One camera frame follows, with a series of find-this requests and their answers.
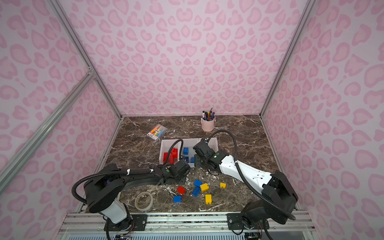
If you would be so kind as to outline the highlighter marker pack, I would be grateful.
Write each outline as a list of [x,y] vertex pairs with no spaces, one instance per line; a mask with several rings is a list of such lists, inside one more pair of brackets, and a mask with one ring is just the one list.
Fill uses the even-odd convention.
[[168,129],[164,127],[163,125],[157,124],[149,133],[147,133],[147,137],[154,140],[155,142],[160,140],[163,133],[166,132]]

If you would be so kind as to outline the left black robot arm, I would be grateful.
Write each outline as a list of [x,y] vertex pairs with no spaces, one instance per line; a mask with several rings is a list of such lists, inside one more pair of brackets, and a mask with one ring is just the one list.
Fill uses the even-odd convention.
[[149,169],[124,169],[108,165],[84,183],[85,202],[90,213],[99,213],[110,224],[123,230],[132,224],[126,204],[118,200],[120,192],[140,186],[184,184],[191,167],[184,160],[175,165],[154,165]]

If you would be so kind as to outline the clear tape roll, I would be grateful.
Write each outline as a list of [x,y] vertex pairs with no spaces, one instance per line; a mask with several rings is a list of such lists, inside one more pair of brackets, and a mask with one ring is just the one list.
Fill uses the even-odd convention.
[[141,212],[146,212],[152,208],[154,198],[149,192],[140,193],[135,199],[135,207]]

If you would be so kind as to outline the right white plastic bin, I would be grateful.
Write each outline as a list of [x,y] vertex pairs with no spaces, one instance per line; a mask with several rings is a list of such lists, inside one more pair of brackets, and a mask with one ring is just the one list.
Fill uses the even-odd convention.
[[218,139],[216,137],[212,137],[209,141],[208,138],[202,138],[198,142],[199,145],[202,145],[203,143],[206,143],[211,149],[214,150],[214,152],[219,150]]

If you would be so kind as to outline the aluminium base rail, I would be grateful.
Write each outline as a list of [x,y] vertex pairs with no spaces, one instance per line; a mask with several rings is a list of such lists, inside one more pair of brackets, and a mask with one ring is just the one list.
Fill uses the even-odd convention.
[[68,214],[58,240],[317,240],[314,223],[306,211],[295,211],[296,220],[281,225],[268,219],[253,229],[240,225],[238,212],[132,214],[134,229],[104,231],[105,220],[97,214]]

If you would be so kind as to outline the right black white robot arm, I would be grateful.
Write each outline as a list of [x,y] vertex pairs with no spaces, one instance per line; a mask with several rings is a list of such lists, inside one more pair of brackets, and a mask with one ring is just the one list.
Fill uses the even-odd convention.
[[237,179],[257,196],[240,213],[242,227],[252,229],[267,219],[281,225],[286,224],[287,220],[296,220],[293,211],[298,195],[284,173],[261,171],[239,161],[237,145],[234,145],[233,155],[214,151],[207,139],[202,139],[193,149],[196,152],[195,167]]

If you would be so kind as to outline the pens in cup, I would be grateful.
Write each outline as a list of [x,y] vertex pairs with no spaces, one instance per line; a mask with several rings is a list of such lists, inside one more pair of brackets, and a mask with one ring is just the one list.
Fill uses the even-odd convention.
[[214,106],[211,107],[209,111],[202,111],[202,119],[204,121],[213,121],[216,119],[215,112],[213,111]]

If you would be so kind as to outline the middle white plastic bin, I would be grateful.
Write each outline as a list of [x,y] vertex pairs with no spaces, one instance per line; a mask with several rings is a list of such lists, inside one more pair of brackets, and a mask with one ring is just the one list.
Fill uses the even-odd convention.
[[[187,160],[187,163],[190,165],[191,168],[195,168],[195,161],[192,162],[192,159],[195,158],[195,150],[193,149],[193,147],[198,143],[199,139],[183,139],[184,141],[184,144],[183,144],[183,147],[181,147],[181,142],[177,143],[175,145],[175,148],[177,149],[177,153],[178,153],[178,160],[180,158],[180,156],[185,156],[185,157],[188,157],[188,160]],[[185,155],[183,150],[184,148],[188,148],[188,154]]]

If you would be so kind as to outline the pink pen cup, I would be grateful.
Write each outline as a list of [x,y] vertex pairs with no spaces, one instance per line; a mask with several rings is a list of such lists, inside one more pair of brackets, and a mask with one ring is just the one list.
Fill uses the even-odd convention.
[[207,121],[201,118],[202,130],[205,132],[211,132],[214,130],[216,120]]

